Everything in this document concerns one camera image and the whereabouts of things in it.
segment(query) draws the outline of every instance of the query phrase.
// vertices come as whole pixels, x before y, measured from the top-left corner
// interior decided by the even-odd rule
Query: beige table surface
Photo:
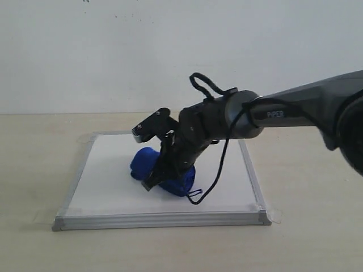
[[[272,226],[52,232],[89,134],[143,117],[0,116],[1,272],[363,271],[363,178],[314,128],[247,140]]]

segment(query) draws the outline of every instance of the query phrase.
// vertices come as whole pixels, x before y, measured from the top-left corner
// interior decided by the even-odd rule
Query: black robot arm
[[[196,79],[219,97],[213,97]],[[226,140],[225,154],[230,139],[255,138],[268,127],[316,126],[326,147],[331,151],[340,148],[347,162],[363,175],[363,71],[267,96],[237,88],[223,91],[199,73],[190,80],[205,95],[203,102],[184,108],[178,121],[169,116],[167,108],[161,108],[132,130],[139,142],[153,136],[161,140],[161,155],[143,182],[147,190],[180,177],[209,145]]]

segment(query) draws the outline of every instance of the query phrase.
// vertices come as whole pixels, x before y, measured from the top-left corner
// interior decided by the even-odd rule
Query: white wall
[[[363,1],[1,0],[0,113],[180,109],[363,69]]]

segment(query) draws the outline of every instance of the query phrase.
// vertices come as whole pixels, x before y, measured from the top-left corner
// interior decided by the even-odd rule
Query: table
[[[90,133],[147,115],[0,116],[1,272],[362,271],[363,178],[313,127],[246,140],[272,226],[52,232]]]

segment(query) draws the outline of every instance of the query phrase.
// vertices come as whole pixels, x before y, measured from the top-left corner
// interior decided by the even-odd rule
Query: blue object
[[[145,180],[153,169],[158,156],[159,152],[153,150],[151,147],[140,149],[131,162],[131,176],[136,180]],[[184,174],[184,187],[178,180],[166,180],[165,182],[160,183],[159,186],[178,197],[185,197],[187,195],[196,196],[202,193],[202,190],[199,189],[190,192],[194,185],[195,172],[195,167],[193,166]]]

